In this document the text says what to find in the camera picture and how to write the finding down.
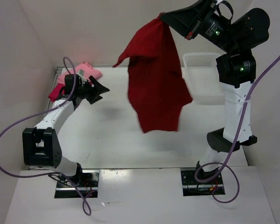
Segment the light pink t shirt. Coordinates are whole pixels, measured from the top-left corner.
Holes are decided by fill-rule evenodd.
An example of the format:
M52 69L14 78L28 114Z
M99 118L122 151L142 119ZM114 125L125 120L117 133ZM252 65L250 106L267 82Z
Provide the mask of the light pink t shirt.
M79 64L77 67L75 67L75 70L76 70L76 73L79 70L83 70L84 71L84 77L88 81L90 81L90 76L93 76L95 79L99 79L103 76L101 71L93 68L88 62ZM61 75L57 78L57 82L65 85L64 79L65 79L65 76L68 75L68 74L69 74L69 72L67 70L62 72Z

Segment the magenta red t shirt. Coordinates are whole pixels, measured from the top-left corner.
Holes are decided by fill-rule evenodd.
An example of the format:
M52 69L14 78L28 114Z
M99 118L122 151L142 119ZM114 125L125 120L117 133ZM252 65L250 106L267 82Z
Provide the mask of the magenta red t shirt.
M56 85L56 87L52 90L52 92L48 96L51 102L55 102L60 94L64 94L64 87L65 87L64 84L58 83Z

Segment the dark red t shirt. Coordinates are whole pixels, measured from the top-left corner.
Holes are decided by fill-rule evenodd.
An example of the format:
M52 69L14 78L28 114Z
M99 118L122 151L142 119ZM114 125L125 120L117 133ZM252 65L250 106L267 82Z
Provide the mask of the dark red t shirt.
M128 100L144 133L176 132L182 108L192 97L182 78L180 59L169 26L158 16L140 28L114 68L128 64Z

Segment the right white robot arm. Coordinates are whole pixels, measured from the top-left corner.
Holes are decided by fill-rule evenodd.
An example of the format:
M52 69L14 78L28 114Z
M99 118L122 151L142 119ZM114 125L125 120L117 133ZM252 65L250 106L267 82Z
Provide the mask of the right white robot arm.
M253 8L232 21L221 14L220 4L231 7L225 0L200 0L160 17L185 39L201 35L224 52L216 62L224 92L225 125L207 134L209 147L196 165L199 183L216 178L232 152L257 142L250 123L250 89L256 79L252 49L268 40L270 19L263 9Z

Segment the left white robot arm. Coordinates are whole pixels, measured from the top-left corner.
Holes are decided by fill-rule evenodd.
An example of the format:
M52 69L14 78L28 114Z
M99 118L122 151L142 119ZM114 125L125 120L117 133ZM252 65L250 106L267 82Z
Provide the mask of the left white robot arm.
M87 81L79 75L66 75L65 86L60 89L52 109L35 127L26 128L22 133L25 165L49 168L65 175L72 186L80 186L84 181L82 167L63 156L58 133L84 99L92 105L107 92L109 89L93 76Z

